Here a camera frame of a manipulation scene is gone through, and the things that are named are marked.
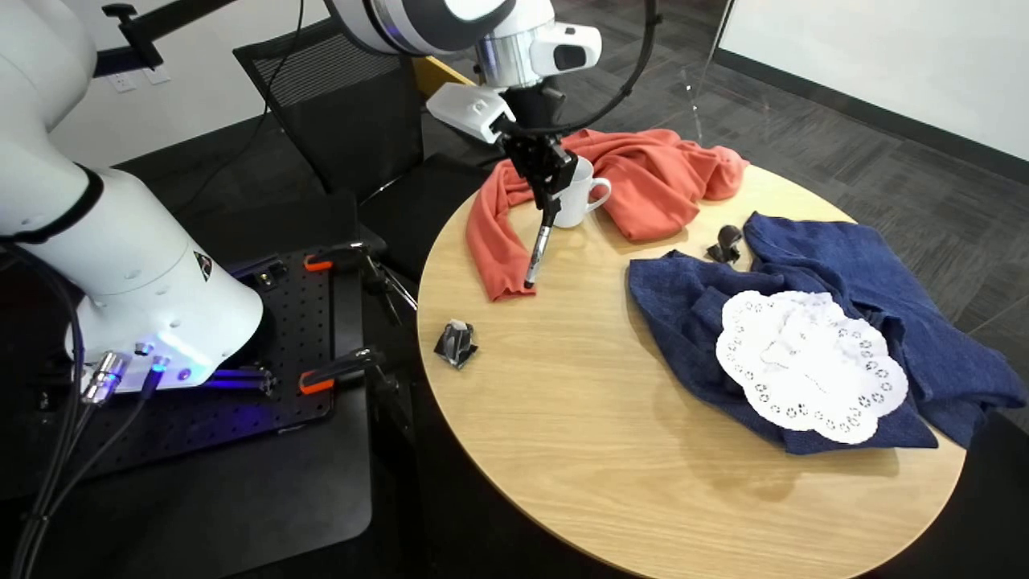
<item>white mug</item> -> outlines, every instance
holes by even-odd
[[[589,212],[612,199],[612,181],[592,176],[592,162],[580,157],[567,189],[555,193],[560,212],[553,229],[580,229]]]

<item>black chair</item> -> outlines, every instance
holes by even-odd
[[[384,260],[417,280],[434,234],[487,171],[426,157],[416,64],[361,52],[336,19],[236,57],[325,193],[351,193],[361,221],[386,242]]]
[[[985,414],[934,528],[871,577],[1029,577],[1029,411]]]

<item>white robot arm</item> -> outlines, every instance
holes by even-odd
[[[500,118],[514,118],[500,95],[592,67],[603,52],[594,29],[553,22],[551,0],[327,0],[327,9],[374,52],[477,45],[487,88],[442,89],[431,112],[484,142],[494,138]],[[203,385],[256,331],[261,296],[228,277],[142,181],[76,168],[53,144],[49,132],[85,98],[93,67],[98,50],[64,0],[0,0],[0,242],[85,292],[85,392],[136,392],[150,371],[161,371],[161,391]]]

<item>small black object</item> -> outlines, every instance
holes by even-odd
[[[474,337],[477,337],[477,328],[469,323],[451,318],[443,336],[438,337],[438,353],[451,366],[463,366],[478,350]]]
[[[718,264],[738,264],[741,252],[738,244],[743,242],[743,232],[738,227],[718,229],[718,244],[708,249],[708,259]]]

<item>cloth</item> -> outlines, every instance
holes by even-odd
[[[577,132],[563,142],[612,181],[606,215],[632,242],[683,232],[699,215],[699,199],[726,199],[741,189],[745,162],[729,147],[701,147],[672,130],[649,132]],[[531,202],[531,187],[511,162],[500,165],[478,187],[468,244],[490,298],[531,296],[524,287],[526,249],[508,227],[511,206]]]
[[[859,446],[936,446],[924,420],[968,446],[979,414],[1027,405],[1002,356],[954,331],[871,229],[752,215],[743,232],[757,252],[750,274],[672,252],[659,260],[635,260],[626,287],[672,372],[750,431],[790,454],[843,446],[815,431],[770,426],[720,371],[715,356],[720,308],[743,290],[833,292],[848,317],[861,317],[884,336],[911,378],[911,397]]]

